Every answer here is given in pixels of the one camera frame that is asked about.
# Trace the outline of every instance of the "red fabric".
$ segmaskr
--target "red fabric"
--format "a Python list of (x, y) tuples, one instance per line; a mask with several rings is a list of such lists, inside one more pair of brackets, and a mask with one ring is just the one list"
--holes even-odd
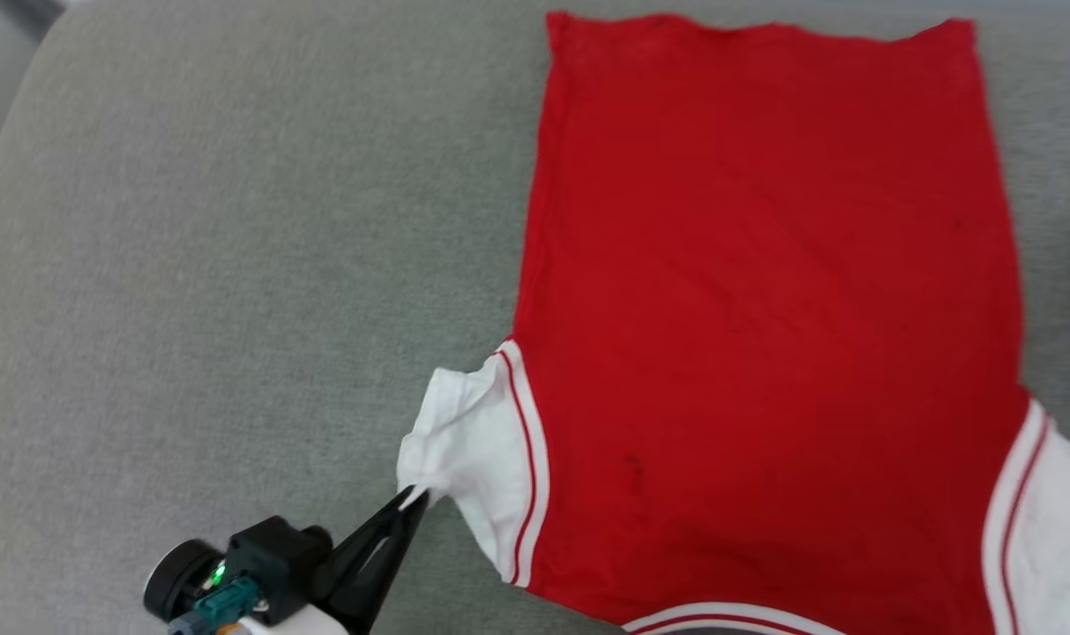
[(972, 24), (548, 28), (530, 590), (616, 623), (715, 602), (991, 634), (982, 523), (1027, 394)]

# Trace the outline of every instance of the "white stripe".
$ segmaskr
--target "white stripe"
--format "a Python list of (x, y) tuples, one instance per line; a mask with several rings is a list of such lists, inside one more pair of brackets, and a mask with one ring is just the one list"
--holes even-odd
[(1002, 551), (1006, 543), (1006, 533), (1009, 531), (1009, 515), (1022, 489), (1026, 467), (1040, 441), (1040, 432), (1045, 425), (1043, 418), (1045, 418), (1043, 408), (1039, 403), (1031, 400), (1025, 423), (1018, 434), (1018, 440), (1013, 442), (1002, 474), (997, 478), (997, 486), (993, 488), (985, 527), (982, 530), (982, 578), (985, 579), (985, 594), (990, 602), (996, 635), (1020, 635), (1013, 632), (1010, 618), (1006, 579), (1002, 575)]
[(733, 619), (689, 619), (687, 622), (669, 623), (668, 626), (644, 631), (641, 635), (660, 635), (660, 633), (686, 631), (688, 628), (737, 628), (739, 631), (758, 633), (758, 635), (793, 635), (793, 633), (778, 630), (778, 628), (763, 626), (760, 623), (737, 622)]
[(535, 395), (531, 392), (530, 381), (526, 379), (523, 353), (515, 341), (503, 343), (500, 350), (506, 353), (510, 361), (510, 368), (515, 372), (515, 392), (517, 393), (515, 396), (519, 398), (519, 407), (526, 421), (531, 455), (535, 459), (535, 500), (532, 502), (530, 523), (526, 524), (526, 531), (523, 532), (519, 543), (519, 578), (515, 580), (517, 587), (525, 588), (531, 581), (531, 562), (535, 558), (535, 543), (538, 542), (539, 531), (542, 531), (546, 508), (550, 501), (550, 462), (547, 459), (542, 419), (539, 418), (538, 407), (535, 406)]
[[(834, 630), (834, 628), (825, 626), (824, 623), (813, 622), (811, 619), (801, 618), (801, 616), (793, 615), (791, 613), (780, 611), (777, 609), (771, 609), (770, 607), (760, 607), (755, 604), (737, 604), (737, 603), (693, 603), (693, 604), (683, 604), (679, 607), (671, 607), (671, 609), (666, 609), (656, 614), (647, 616), (647, 618), (635, 619), (632, 622), (624, 624), (624, 630), (628, 632), (640, 631), (643, 628), (652, 626), (652, 624), (668, 622), (669, 619), (677, 618), (692, 618), (692, 616), (735, 616), (735, 618), (749, 618), (749, 619), (760, 619), (763, 622), (776, 623), (778, 626), (793, 628), (793, 630), (801, 631), (808, 633), (809, 635), (844, 635), (840, 631)], [(671, 631), (678, 631), (682, 628), (689, 626), (691, 622), (679, 622), (678, 624), (672, 624), (673, 628), (663, 626), (660, 630), (647, 631), (649, 635), (653, 633), (668, 633)], [(750, 631), (753, 624), (744, 622), (740, 628), (745, 628)], [(771, 633), (777, 635), (780, 631), (765, 631), (765, 633)]]

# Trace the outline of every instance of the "gray fabric surface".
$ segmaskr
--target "gray fabric surface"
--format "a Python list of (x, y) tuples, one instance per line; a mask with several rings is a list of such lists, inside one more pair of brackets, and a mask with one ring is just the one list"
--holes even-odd
[[(884, 37), (941, 19), (567, 4)], [(475, 368), (509, 331), (548, 7), (122, 0), (63, 16), (0, 140), (0, 633), (160, 633), (140, 595), (181, 540), (270, 514), (341, 538), (394, 494), (430, 371)], [(1070, 21), (985, 16), (981, 54), (1026, 379), (1070, 437)], [(618, 631), (504, 586), (441, 503), (377, 632)]]

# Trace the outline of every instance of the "green led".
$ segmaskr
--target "green led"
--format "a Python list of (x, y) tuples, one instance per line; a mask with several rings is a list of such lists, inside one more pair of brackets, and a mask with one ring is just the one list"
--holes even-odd
[(221, 560), (219, 565), (217, 565), (217, 568), (213, 570), (213, 576), (209, 580), (213, 583), (214, 587), (216, 587), (220, 584), (220, 578), (224, 578), (224, 576), (225, 576), (225, 562), (224, 560)]

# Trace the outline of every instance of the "teal connector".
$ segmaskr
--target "teal connector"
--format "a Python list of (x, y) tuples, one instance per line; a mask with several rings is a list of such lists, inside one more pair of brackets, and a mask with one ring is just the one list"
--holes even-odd
[(209, 635), (213, 635), (217, 628), (251, 615), (257, 599), (260, 599), (260, 587), (251, 577), (241, 576), (194, 603), (194, 613), (208, 620), (212, 628)]

